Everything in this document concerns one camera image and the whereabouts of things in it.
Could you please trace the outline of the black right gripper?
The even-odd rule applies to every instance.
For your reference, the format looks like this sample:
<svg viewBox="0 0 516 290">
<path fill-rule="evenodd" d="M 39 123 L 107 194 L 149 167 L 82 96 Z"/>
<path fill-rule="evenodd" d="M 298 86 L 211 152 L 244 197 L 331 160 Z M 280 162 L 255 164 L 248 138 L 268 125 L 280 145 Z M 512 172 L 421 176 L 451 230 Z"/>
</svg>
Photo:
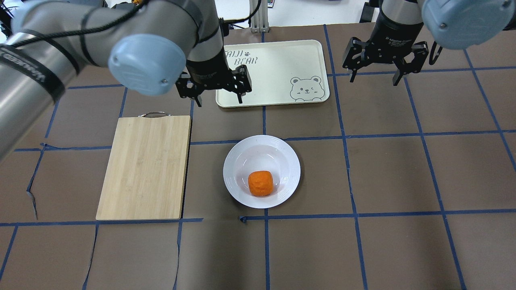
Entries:
<svg viewBox="0 0 516 290">
<path fill-rule="evenodd" d="M 410 73 L 419 73 L 424 66 L 429 50 L 426 41 L 414 44 L 422 29 L 421 18 L 398 19 L 392 13 L 386 13 L 383 8 L 376 20 L 371 37 L 363 42 L 351 37 L 343 53 L 342 68 L 350 73 L 350 83 L 353 83 L 358 71 L 365 67 L 365 60 L 374 64 L 394 64 L 397 68 L 393 77 L 393 86 Z M 405 56 L 412 54 L 410 62 Z"/>
</svg>

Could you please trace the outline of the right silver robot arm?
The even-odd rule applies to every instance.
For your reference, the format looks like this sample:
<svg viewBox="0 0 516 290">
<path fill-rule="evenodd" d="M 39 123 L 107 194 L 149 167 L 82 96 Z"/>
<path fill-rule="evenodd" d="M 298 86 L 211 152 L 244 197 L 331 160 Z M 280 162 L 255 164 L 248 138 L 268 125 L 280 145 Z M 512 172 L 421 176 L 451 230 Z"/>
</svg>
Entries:
<svg viewBox="0 0 516 290">
<path fill-rule="evenodd" d="M 361 68 L 393 64 L 393 85 L 419 73 L 426 61 L 437 62 L 441 51 L 483 44 L 501 31 L 515 28 L 514 0 L 374 0 L 379 9 L 367 41 L 352 37 L 342 67 L 353 82 Z"/>
</svg>

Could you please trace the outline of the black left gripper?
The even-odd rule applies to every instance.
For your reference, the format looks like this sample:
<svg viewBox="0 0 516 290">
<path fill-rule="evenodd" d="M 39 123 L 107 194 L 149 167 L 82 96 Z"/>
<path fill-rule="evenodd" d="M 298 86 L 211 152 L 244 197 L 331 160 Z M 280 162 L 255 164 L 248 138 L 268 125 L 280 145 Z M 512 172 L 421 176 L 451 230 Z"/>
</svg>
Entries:
<svg viewBox="0 0 516 290">
<path fill-rule="evenodd" d="M 204 90 L 228 90 L 237 95 L 239 104 L 243 104 L 243 96 L 252 91 L 247 66 L 240 65 L 231 70 L 223 48 L 208 60 L 187 60 L 186 68 L 188 72 L 180 74 L 175 86 L 179 97 L 194 100 L 198 107 L 202 107 L 201 94 Z"/>
</svg>

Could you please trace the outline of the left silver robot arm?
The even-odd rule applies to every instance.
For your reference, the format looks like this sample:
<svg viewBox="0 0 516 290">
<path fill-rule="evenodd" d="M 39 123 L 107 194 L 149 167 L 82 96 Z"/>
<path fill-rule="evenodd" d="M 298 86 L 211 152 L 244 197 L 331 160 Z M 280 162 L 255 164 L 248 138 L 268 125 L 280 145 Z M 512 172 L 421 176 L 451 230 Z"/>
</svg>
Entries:
<svg viewBox="0 0 516 290">
<path fill-rule="evenodd" d="M 213 0 L 143 0 L 131 11 L 28 1 L 1 44 L 1 160 L 85 68 L 107 67 L 144 95 L 177 87 L 198 106 L 205 90 L 252 91 L 247 66 L 229 68 Z"/>
</svg>

